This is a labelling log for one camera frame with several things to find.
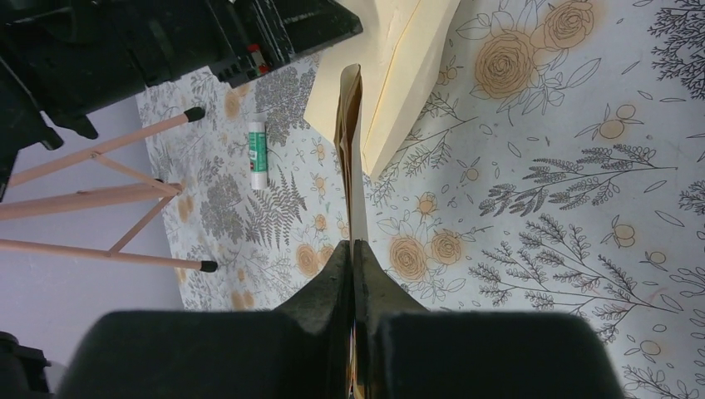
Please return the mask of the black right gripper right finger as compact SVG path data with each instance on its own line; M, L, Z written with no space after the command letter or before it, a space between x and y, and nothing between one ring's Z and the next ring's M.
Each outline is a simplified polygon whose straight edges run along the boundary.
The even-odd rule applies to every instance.
M432 312L352 246L357 387L367 398L620 398L586 321L565 313Z

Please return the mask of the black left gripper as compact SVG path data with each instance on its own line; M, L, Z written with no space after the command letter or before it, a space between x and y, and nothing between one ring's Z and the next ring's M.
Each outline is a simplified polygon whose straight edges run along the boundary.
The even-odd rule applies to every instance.
M21 150L95 140L89 115L202 67L233 85L284 63L257 1L4 1L1 186Z

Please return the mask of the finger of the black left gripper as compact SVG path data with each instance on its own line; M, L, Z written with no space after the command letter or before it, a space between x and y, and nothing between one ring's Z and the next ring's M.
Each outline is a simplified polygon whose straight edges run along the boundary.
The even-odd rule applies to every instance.
M292 45L294 60L362 33L359 17L338 1L282 0L276 1L275 6Z

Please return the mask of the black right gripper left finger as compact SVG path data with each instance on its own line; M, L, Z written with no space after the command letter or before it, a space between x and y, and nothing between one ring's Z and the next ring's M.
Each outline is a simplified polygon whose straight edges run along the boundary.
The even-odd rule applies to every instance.
M267 311L108 313L88 331L60 398L345 398L350 245Z

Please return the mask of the cream envelope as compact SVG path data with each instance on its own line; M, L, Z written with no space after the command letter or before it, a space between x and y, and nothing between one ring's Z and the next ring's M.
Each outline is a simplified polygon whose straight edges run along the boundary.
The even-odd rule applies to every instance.
M376 180L436 85L444 41L459 2L347 0L341 4L358 16L362 33L323 52L304 119L321 136L333 140L343 71L359 65L362 168Z

